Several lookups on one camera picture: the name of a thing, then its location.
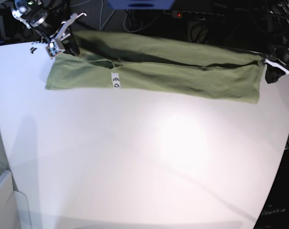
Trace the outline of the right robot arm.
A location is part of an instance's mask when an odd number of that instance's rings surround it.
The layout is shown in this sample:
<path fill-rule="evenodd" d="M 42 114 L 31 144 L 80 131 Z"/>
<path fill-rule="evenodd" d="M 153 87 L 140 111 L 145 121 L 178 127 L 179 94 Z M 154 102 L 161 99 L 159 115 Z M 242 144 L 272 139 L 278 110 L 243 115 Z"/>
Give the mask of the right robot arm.
<path fill-rule="evenodd" d="M 80 49 L 71 26 L 87 14 L 70 14 L 69 4 L 65 0 L 55 7 L 54 3 L 51 0 L 48 6 L 44 6 L 42 0 L 15 0 L 11 12 L 16 20 L 41 37 L 31 44 L 31 53 L 43 49 L 51 59 L 61 53 L 78 56 Z"/>

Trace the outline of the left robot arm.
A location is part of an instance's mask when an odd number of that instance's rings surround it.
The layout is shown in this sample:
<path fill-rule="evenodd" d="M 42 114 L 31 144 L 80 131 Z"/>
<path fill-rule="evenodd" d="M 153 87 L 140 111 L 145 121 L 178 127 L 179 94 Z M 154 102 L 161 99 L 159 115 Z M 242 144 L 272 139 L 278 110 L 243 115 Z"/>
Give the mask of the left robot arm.
<path fill-rule="evenodd" d="M 280 77 L 289 77 L 289 0 L 267 0 L 266 19 L 272 39 L 265 58 L 266 82 L 275 83 Z"/>

